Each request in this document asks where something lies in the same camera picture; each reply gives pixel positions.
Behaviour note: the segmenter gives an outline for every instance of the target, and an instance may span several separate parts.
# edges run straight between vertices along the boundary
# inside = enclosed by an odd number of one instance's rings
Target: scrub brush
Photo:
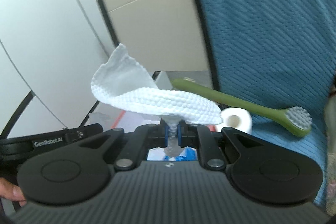
[[[304,137],[311,130],[311,117],[307,110],[295,106],[287,109],[273,109],[260,106],[245,100],[236,98],[225,93],[206,88],[186,79],[175,79],[172,81],[174,88],[198,94],[204,98],[229,105],[239,107],[259,116],[269,118],[286,128],[297,137]]]

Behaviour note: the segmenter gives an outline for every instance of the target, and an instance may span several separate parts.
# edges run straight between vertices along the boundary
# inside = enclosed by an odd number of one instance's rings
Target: toilet paper roll
[[[215,126],[218,132],[221,132],[223,127],[233,127],[239,131],[251,134],[252,118],[247,110],[229,107],[222,110],[220,116],[223,118],[223,122]]]

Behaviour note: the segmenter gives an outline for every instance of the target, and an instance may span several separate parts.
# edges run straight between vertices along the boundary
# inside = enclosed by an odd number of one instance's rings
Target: blue textured blanket
[[[336,64],[336,0],[201,0],[221,91],[272,108],[302,106],[297,138],[253,117],[253,135],[314,159],[325,172],[323,110]],[[315,203],[325,205],[325,180]]]

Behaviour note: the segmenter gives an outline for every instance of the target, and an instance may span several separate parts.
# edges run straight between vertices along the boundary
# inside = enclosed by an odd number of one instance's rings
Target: white bristles
[[[310,114],[300,106],[290,107],[285,113],[285,116],[293,123],[293,125],[300,129],[308,130],[311,126],[312,118],[310,117]]]

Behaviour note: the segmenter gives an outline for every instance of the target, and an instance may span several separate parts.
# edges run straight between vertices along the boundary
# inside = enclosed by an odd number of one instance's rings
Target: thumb
[[[0,178],[0,197],[11,201],[24,201],[25,197],[20,187],[10,183],[4,178]]]

